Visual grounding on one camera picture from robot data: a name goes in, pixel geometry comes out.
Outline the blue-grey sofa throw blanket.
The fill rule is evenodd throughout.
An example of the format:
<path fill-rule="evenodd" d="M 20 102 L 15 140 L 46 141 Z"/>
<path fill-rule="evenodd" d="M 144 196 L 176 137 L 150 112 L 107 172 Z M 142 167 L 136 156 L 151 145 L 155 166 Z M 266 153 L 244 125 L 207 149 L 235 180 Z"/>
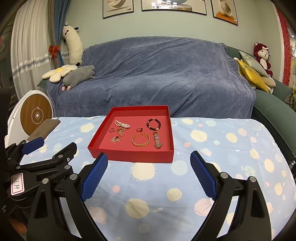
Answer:
<path fill-rule="evenodd" d="M 132 37 L 88 47 L 95 75 L 71 90 L 47 83 L 55 116 L 107 115 L 119 106 L 166 105 L 172 117 L 250 118 L 256 94 L 223 43 Z"/>

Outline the gold satin pillow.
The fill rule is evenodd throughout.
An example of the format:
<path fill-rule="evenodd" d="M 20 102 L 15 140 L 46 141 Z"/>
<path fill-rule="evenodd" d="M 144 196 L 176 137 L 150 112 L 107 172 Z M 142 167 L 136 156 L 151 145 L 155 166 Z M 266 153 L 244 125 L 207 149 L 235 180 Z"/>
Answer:
<path fill-rule="evenodd" d="M 248 64 L 240 61 L 238 58 L 234 57 L 234 60 L 237 61 L 239 66 L 239 73 L 252 85 L 256 88 L 263 90 L 265 92 L 269 92 L 269 88 L 264 83 L 261 76 Z"/>

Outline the gold link watch band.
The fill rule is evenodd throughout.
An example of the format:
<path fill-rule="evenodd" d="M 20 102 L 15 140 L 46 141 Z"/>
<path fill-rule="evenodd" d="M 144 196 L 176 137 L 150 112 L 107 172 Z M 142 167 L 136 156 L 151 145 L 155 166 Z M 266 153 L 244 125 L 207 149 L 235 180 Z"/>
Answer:
<path fill-rule="evenodd" d="M 159 140 L 159 134 L 158 134 L 158 131 L 154 131 L 153 132 L 153 136 L 154 136 L 154 147 L 156 148 L 156 149 L 160 149 L 162 146 L 163 146 L 163 144 L 160 142 L 160 140 Z"/>

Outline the left framed wall picture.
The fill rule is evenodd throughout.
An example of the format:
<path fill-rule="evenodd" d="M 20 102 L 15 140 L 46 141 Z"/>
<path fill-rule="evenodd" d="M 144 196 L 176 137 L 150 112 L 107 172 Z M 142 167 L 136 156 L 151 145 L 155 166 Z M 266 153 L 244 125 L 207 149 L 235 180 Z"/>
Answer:
<path fill-rule="evenodd" d="M 103 18 L 133 13 L 133 0 L 103 0 Z"/>

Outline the silver grey pillow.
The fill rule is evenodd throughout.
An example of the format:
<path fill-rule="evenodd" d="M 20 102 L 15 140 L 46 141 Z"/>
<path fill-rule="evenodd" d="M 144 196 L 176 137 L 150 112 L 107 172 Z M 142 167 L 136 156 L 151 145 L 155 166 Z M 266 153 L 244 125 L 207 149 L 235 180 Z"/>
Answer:
<path fill-rule="evenodd" d="M 256 70 L 261 76 L 269 77 L 264 68 L 260 65 L 260 63 L 257 62 L 254 57 L 243 51 L 239 51 L 239 53 L 244 63 L 248 64 L 250 67 Z"/>

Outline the white sheer curtain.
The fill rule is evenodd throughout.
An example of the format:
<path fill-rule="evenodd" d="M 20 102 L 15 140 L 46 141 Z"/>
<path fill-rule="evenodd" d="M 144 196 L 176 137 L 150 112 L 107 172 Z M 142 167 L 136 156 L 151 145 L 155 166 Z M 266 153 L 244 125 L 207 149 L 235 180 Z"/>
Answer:
<path fill-rule="evenodd" d="M 48 1 L 27 1 L 17 11 L 11 36 L 11 71 L 18 99 L 37 89 L 54 69 L 48 51 Z"/>

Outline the grey plush animal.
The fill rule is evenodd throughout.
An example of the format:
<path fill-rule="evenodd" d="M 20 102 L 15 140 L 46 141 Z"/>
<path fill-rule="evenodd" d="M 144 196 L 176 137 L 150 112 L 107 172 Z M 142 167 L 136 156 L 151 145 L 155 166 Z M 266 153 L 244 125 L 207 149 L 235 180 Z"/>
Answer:
<path fill-rule="evenodd" d="M 95 66 L 88 65 L 77 68 L 63 78 L 62 91 L 71 90 L 79 83 L 95 78 Z"/>

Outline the blue drape with red bow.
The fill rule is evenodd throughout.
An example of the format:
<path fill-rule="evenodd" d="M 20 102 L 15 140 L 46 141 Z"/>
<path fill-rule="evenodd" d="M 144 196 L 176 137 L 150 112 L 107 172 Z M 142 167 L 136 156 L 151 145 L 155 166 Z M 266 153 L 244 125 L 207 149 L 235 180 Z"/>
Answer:
<path fill-rule="evenodd" d="M 70 0 L 49 0 L 48 1 L 48 31 L 50 38 L 49 54 L 55 68 L 64 65 L 61 53 L 62 30 L 69 9 Z"/>

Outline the orange framed wall picture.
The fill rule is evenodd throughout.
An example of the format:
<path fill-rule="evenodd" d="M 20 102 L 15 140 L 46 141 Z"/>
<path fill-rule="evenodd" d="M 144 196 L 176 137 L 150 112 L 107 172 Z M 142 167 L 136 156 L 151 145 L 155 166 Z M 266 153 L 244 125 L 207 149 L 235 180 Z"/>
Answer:
<path fill-rule="evenodd" d="M 238 25 L 234 0 L 211 0 L 213 17 L 233 25 Z"/>

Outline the wide framed wall picture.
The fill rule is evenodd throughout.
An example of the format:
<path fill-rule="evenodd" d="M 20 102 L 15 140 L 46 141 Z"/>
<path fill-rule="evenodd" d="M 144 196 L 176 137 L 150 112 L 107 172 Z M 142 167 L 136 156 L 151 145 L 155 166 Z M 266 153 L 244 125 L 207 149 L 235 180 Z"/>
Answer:
<path fill-rule="evenodd" d="M 142 0 L 143 11 L 186 11 L 207 15 L 205 1 L 201 0 Z"/>

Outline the red shallow cardboard box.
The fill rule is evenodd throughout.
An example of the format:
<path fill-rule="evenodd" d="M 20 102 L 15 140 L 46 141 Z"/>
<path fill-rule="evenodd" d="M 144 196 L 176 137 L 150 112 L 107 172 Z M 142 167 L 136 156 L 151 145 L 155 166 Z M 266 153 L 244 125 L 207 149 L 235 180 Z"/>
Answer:
<path fill-rule="evenodd" d="M 167 105 L 115 107 L 91 139 L 88 150 L 96 158 L 142 163 L 171 163 L 174 142 Z"/>

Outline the red floral door garland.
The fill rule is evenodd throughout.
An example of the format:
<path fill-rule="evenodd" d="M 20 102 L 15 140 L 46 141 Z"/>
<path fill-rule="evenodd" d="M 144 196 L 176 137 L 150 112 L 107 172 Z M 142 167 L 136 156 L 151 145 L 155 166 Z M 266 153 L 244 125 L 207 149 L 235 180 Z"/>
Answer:
<path fill-rule="evenodd" d="M 288 32 L 287 20 L 285 19 L 282 12 L 276 7 L 277 14 L 280 20 L 282 35 L 283 35 L 283 50 L 284 50 L 284 68 L 283 68 L 283 79 L 284 85 L 289 86 L 290 84 L 290 74 L 291 74 L 291 46 L 290 46 L 290 36 Z"/>

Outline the round wood-faced white device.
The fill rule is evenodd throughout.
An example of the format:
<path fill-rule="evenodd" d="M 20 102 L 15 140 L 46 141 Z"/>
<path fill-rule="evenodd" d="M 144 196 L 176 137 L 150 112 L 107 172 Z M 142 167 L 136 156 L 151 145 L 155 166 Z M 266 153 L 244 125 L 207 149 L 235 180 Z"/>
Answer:
<path fill-rule="evenodd" d="M 16 104 L 8 119 L 5 146 L 26 140 L 46 119 L 53 117 L 49 97 L 42 91 L 30 90 Z"/>

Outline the blue planet print tablecloth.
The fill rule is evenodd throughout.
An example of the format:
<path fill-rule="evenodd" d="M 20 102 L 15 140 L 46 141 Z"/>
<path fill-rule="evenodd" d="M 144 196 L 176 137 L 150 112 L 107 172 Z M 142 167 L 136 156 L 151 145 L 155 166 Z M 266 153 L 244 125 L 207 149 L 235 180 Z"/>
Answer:
<path fill-rule="evenodd" d="M 193 151 L 220 172 L 259 182 L 275 237 L 295 211 L 295 181 L 267 128 L 246 119 L 172 118 L 171 163 L 109 161 L 86 201 L 108 240 L 191 240 L 209 213 L 190 164 Z"/>

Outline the cream alpaca plush toy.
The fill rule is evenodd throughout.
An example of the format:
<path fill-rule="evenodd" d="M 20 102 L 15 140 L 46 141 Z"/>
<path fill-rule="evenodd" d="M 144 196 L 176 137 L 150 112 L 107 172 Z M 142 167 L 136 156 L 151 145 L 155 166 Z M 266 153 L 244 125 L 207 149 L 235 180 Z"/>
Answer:
<path fill-rule="evenodd" d="M 67 44 L 68 54 L 69 54 L 69 63 L 70 65 L 79 66 L 82 64 L 82 55 L 83 55 L 83 44 L 78 34 L 78 27 L 72 27 L 71 25 L 66 24 L 63 26 L 62 37 L 64 43 Z"/>

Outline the gold braided bangle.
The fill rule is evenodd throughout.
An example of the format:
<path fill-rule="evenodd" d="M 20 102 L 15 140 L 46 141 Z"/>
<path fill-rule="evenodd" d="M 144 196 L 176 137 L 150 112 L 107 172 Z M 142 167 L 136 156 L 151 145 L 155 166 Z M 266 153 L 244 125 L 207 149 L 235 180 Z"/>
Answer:
<path fill-rule="evenodd" d="M 151 142 L 151 138 L 146 133 L 140 133 L 132 138 L 132 144 L 137 148 L 146 147 Z"/>

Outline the daisy flower cushion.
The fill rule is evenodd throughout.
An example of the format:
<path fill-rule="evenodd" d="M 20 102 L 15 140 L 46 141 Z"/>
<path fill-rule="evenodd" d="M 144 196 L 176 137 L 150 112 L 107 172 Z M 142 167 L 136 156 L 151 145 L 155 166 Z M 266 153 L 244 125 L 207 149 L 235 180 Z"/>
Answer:
<path fill-rule="evenodd" d="M 62 67 L 56 68 L 54 70 L 48 71 L 42 75 L 42 79 L 49 79 L 51 83 L 57 83 L 62 77 L 65 77 L 70 72 L 76 70 L 78 67 L 76 65 L 63 65 Z"/>

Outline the green sofa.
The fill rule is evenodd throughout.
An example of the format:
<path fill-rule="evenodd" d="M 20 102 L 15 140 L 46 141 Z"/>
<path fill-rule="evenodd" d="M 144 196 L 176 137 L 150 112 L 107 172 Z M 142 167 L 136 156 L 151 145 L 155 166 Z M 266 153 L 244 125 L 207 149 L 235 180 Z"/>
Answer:
<path fill-rule="evenodd" d="M 269 130 L 287 162 L 295 160 L 295 112 L 285 103 L 291 90 L 279 81 L 273 93 L 253 90 L 247 80 L 238 74 L 238 64 L 233 57 L 238 49 L 224 47 L 235 77 L 224 81 L 223 97 L 218 101 L 216 118 L 251 118 Z"/>

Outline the red monkey plush toy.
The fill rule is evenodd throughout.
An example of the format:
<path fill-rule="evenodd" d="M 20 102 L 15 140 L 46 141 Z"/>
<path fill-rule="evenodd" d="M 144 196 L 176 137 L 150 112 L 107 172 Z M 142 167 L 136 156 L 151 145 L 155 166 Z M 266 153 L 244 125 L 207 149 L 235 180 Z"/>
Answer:
<path fill-rule="evenodd" d="M 253 55 L 256 57 L 257 62 L 260 63 L 262 68 L 266 71 L 267 75 L 272 77 L 273 72 L 271 71 L 271 64 L 269 63 L 269 47 L 262 43 L 255 43 Z"/>

